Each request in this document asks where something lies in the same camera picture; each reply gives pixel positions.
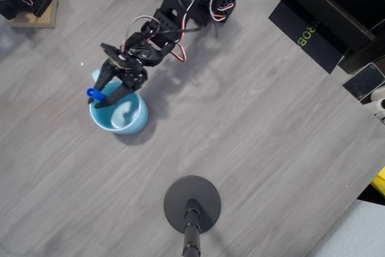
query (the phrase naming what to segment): blue object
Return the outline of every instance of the blue object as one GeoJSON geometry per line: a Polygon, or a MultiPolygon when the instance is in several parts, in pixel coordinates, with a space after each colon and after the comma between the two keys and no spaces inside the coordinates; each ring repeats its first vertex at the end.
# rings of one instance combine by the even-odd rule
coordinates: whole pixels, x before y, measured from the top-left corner
{"type": "MultiPolygon", "coordinates": [[[[98,70],[92,73],[95,80],[98,76],[98,70]]],[[[101,93],[109,95],[120,84],[119,81],[111,81],[107,83],[101,93]]],[[[95,100],[90,104],[90,114],[93,121],[106,131],[121,135],[134,134],[140,131],[147,122],[149,114],[147,105],[137,93],[128,94],[109,107],[95,109],[98,102],[95,100]]]]}
{"type": "Polygon", "coordinates": [[[95,88],[93,87],[90,87],[88,88],[86,91],[85,91],[86,95],[90,98],[93,98],[93,99],[97,99],[98,101],[102,101],[106,96],[105,94],[103,94],[102,92],[100,92],[99,90],[96,90],[95,88]]]}

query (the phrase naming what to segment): black round base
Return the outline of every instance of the black round base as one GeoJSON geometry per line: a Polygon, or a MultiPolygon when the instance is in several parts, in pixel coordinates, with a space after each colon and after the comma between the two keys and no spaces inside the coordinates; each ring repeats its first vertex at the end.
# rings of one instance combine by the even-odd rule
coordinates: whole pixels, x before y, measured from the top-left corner
{"type": "Polygon", "coordinates": [[[200,233],[205,233],[221,214],[221,198],[212,183],[202,177],[187,176],[175,181],[164,197],[164,214],[180,233],[185,232],[186,203],[195,199],[200,205],[200,233]]]}

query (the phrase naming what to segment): robotic arm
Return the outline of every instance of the robotic arm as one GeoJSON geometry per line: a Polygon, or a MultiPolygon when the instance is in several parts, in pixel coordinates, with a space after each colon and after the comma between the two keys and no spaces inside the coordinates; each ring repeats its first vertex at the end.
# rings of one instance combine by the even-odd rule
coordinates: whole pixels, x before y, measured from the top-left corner
{"type": "Polygon", "coordinates": [[[118,77],[122,84],[110,95],[95,105],[95,108],[108,107],[129,93],[137,91],[147,81],[147,70],[161,63],[164,57],[173,53],[175,46],[182,51],[179,44],[185,32],[197,29],[186,29],[187,22],[192,19],[198,27],[206,26],[210,21],[226,22],[235,8],[235,0],[163,0],[153,17],[148,18],[140,32],[133,33],[120,48],[102,43],[101,47],[108,56],[100,70],[94,88],[103,90],[104,86],[118,77]]]}

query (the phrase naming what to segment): wooden table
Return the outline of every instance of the wooden table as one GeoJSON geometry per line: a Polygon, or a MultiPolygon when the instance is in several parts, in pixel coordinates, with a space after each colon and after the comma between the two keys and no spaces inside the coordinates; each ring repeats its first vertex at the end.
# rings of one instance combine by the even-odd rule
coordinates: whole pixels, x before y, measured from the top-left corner
{"type": "Polygon", "coordinates": [[[178,256],[162,205],[186,175],[222,199],[202,257],[304,256],[385,165],[380,121],[242,0],[186,35],[186,63],[149,69],[141,132],[98,128],[99,45],[160,3],[59,0],[55,29],[1,25],[1,256],[178,256]]]}

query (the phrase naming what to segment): blue bowl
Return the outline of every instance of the blue bowl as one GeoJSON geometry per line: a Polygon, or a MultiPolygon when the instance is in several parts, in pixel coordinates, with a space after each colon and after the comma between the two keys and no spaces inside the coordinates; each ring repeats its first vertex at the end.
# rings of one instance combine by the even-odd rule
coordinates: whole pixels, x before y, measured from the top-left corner
{"type": "MultiPolygon", "coordinates": [[[[109,82],[102,93],[109,95],[121,82],[109,82]]],[[[120,99],[116,104],[95,109],[99,101],[90,104],[90,114],[94,122],[106,131],[115,134],[134,134],[143,128],[149,115],[147,105],[137,93],[131,93],[120,99]]]]}

